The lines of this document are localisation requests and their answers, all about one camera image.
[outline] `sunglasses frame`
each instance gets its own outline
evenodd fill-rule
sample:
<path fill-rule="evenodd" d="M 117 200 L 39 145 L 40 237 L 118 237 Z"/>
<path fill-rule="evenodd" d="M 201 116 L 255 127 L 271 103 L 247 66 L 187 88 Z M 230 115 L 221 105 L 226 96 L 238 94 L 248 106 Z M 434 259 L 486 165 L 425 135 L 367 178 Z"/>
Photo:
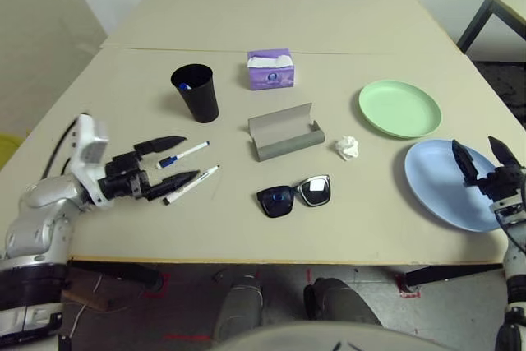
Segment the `sunglasses frame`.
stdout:
<path fill-rule="evenodd" d="M 303 190 L 302 190 L 302 186 L 307 184 L 308 182 L 311 182 L 313 180 L 317 180 L 317 179 L 323 179 L 325 184 L 328 186 L 329 188 L 329 196 L 327 198 L 326 201 L 322 201 L 321 203 L 317 203 L 317 204 L 312 204 L 306 197 L 305 197 L 305 194 L 303 193 Z M 278 215 L 278 216 L 273 216 L 273 215 L 270 215 L 270 212 L 268 211 L 268 207 L 266 207 L 266 205 L 264 204 L 263 202 L 263 198 L 261 197 L 262 196 L 262 193 L 263 192 L 266 192 L 268 190 L 271 190 L 273 188 L 280 188 L 280 187 L 288 187 L 292 193 L 292 199 L 290 201 L 290 211 L 288 211 L 287 213 L 285 214 L 282 214 L 282 215 Z M 303 201 L 305 202 L 305 204 L 309 207 L 317 207 L 317 206 L 323 206 L 327 203 L 329 203 L 330 201 L 330 177 L 328 174 L 322 174 L 320 176 L 313 176 L 313 177 L 309 177 L 309 178 L 306 178 L 305 180 L 301 181 L 299 184 L 297 184 L 296 186 L 294 187 L 290 187 L 290 186 L 287 186 L 287 185 L 281 185 L 281 186 L 276 186 L 276 187 L 270 187 L 270 188 L 266 188 L 262 191 L 259 191 L 256 196 L 257 196 L 257 200 L 260 202 L 260 205 L 261 205 L 261 208 L 263 209 L 263 211 L 265 212 L 265 214 L 270 217 L 270 218 L 279 218 L 279 217 L 282 217 L 284 215 L 287 215 L 287 214 L 290 214 L 290 212 L 293 210 L 293 205 L 294 205 L 294 194 L 297 193 L 299 196 L 302 197 Z"/>
<path fill-rule="evenodd" d="M 312 180 L 317 180 L 317 179 L 320 179 L 322 178 L 323 181 L 325 181 L 325 183 L 329 186 L 329 197 L 327 198 L 326 201 L 323 201 L 321 203 L 318 203 L 318 204 L 315 204 L 313 205 L 306 197 L 305 195 L 303 194 L 303 190 L 302 190 L 302 185 L 303 184 L 307 184 L 308 182 L 312 181 Z M 293 190 L 295 192 L 297 192 L 303 199 L 303 201 L 307 204 L 307 206 L 310 206 L 310 207 L 316 207 L 316 206 L 322 206 L 322 205 L 325 205 L 327 203 L 329 203 L 330 201 L 330 177 L 329 177 L 329 174 L 323 174 L 321 176 L 314 176 L 314 177 L 309 177 L 307 178 L 306 180 L 303 180 L 301 181 L 296 187 L 293 188 Z"/>

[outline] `light green plate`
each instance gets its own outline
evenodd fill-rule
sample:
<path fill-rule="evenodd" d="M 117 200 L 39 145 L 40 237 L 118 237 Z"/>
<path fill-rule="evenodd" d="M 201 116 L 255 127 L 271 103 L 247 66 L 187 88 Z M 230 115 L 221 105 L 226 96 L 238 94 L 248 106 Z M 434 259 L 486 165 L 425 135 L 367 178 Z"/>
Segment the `light green plate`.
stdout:
<path fill-rule="evenodd" d="M 435 100 L 405 82 L 372 82 L 362 89 L 358 102 L 367 121 L 392 136 L 425 136 L 434 132 L 442 121 Z"/>

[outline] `tissue box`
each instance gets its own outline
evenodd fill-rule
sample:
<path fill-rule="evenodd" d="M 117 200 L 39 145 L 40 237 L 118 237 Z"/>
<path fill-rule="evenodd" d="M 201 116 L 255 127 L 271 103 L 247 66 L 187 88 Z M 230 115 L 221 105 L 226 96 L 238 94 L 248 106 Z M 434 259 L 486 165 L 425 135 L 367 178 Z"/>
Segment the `tissue box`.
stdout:
<path fill-rule="evenodd" d="M 251 51 L 247 57 L 251 90 L 268 90 L 294 85 L 294 65 L 288 49 Z"/>

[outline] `red tape mark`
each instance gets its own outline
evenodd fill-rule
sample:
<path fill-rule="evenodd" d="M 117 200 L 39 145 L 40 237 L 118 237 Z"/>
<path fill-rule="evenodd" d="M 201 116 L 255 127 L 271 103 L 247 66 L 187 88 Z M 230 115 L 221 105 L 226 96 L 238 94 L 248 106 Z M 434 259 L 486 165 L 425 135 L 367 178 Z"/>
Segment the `red tape mark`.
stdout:
<path fill-rule="evenodd" d="M 168 292 L 168 282 L 170 280 L 170 274 L 168 273 L 162 273 L 163 276 L 163 287 L 159 290 L 159 292 L 147 292 L 145 291 L 142 294 L 142 297 L 145 299 L 162 299 L 166 296 L 166 293 Z"/>
<path fill-rule="evenodd" d="M 402 299 L 415 299 L 415 298 L 420 298 L 420 291 L 417 291 L 417 292 L 406 292 L 404 290 L 404 286 L 402 284 L 402 275 L 396 275 L 394 277 L 394 279 L 396 280 L 396 286 L 398 287 L 398 292 L 400 294 L 400 297 Z"/>
<path fill-rule="evenodd" d="M 183 340 L 183 341 L 211 341 L 212 338 L 208 335 L 174 335 L 168 333 L 164 335 L 165 340 Z"/>

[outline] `black sunglasses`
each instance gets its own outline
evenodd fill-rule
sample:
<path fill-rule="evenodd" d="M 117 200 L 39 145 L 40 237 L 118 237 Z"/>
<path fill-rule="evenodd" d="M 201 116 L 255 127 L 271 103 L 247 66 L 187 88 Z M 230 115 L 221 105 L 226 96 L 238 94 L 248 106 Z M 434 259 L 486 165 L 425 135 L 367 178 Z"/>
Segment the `black sunglasses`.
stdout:
<path fill-rule="evenodd" d="M 257 200 L 270 218 L 280 217 L 293 209 L 294 193 L 297 192 L 310 207 L 321 206 L 330 200 L 330 177 L 310 177 L 296 187 L 282 185 L 259 191 Z"/>

